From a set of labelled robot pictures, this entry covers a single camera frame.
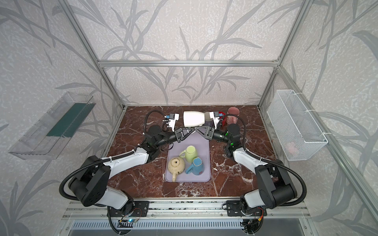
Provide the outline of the white mug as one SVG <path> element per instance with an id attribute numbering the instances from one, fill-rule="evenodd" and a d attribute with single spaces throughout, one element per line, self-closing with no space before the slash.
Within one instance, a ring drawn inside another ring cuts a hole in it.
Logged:
<path id="1" fill-rule="evenodd" d="M 205 124 L 205 114 L 198 111 L 185 111 L 183 113 L 184 127 L 198 127 Z"/>

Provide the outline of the light green mug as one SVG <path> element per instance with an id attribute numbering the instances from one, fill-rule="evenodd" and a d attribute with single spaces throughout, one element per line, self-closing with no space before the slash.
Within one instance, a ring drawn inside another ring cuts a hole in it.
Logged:
<path id="1" fill-rule="evenodd" d="M 186 159 L 190 164 L 193 163 L 193 160 L 198 157 L 198 152 L 194 146 L 188 146 L 184 151 L 182 151 L 179 156 Z"/>

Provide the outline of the red mug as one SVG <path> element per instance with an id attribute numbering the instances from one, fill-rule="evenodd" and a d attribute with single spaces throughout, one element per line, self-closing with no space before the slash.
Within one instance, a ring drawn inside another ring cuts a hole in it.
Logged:
<path id="1" fill-rule="evenodd" d="M 219 115 L 220 115 L 220 126 L 223 127 L 225 124 L 226 124 L 226 113 L 224 112 L 219 112 Z"/>

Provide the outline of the pink patterned mug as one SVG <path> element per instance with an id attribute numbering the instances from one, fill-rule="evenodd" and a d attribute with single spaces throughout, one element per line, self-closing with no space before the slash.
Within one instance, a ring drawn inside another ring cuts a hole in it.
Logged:
<path id="1" fill-rule="evenodd" d="M 240 115 L 240 110 L 236 107 L 230 107 L 227 110 L 227 113 L 231 114 L 231 116 L 226 117 L 227 118 L 226 123 L 227 124 L 236 124 L 237 121 L 238 121 L 238 118 L 236 116 Z"/>

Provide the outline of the lavender mug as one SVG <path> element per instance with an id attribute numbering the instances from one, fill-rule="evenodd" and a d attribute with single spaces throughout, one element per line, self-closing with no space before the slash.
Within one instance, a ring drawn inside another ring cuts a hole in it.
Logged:
<path id="1" fill-rule="evenodd" d="M 204 118 L 205 118 L 206 122 L 212 122 L 213 121 L 213 118 L 211 117 L 211 112 L 205 112 Z"/>

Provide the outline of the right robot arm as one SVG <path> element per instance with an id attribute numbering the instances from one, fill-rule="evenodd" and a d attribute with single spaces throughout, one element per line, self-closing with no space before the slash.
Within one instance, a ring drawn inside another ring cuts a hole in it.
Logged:
<path id="1" fill-rule="evenodd" d="M 306 191 L 297 196 L 297 190 L 289 174 L 299 176 L 279 160 L 269 160 L 250 152 L 244 147 L 240 127 L 228 126 L 226 131 L 210 126 L 195 127 L 195 131 L 207 140 L 226 143 L 224 152 L 228 158 L 245 166 L 257 178 L 258 188 L 240 197 L 240 208 L 249 214 L 257 207 L 273 209 L 277 206 L 294 206 L 304 199 Z"/>

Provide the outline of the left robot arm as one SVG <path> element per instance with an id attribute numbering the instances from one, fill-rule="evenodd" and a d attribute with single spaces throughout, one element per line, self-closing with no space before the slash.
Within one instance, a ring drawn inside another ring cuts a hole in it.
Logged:
<path id="1" fill-rule="evenodd" d="M 143 142 L 132 151 L 108 158 L 88 157 L 82 167 L 65 179 L 74 194 L 69 197 L 80 201 L 85 207 L 102 205 L 131 211 L 132 198 L 121 190 L 109 187 L 109 179 L 127 169 L 152 162 L 160 154 L 162 146 L 181 142 L 194 131 L 193 128 L 180 128 L 164 132 L 160 126 L 154 125 L 144 133 Z"/>

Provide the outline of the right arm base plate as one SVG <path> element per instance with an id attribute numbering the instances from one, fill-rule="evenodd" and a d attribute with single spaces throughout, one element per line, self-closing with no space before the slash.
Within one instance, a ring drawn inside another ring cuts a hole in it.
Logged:
<path id="1" fill-rule="evenodd" d="M 225 203 L 225 210 L 227 211 L 227 216 L 240 216 L 240 217 L 265 217 L 267 212 L 261 206 L 249 207 L 246 203 L 241 200 L 232 201 L 228 200 Z"/>

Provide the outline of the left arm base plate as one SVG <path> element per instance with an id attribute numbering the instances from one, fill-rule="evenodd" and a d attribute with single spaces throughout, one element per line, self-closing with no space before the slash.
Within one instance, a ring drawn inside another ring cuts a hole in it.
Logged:
<path id="1" fill-rule="evenodd" d="M 133 203 L 127 203 L 121 209 L 111 207 L 107 215 L 110 215 L 110 217 L 146 217 L 149 204 L 149 201 L 134 201 Z"/>

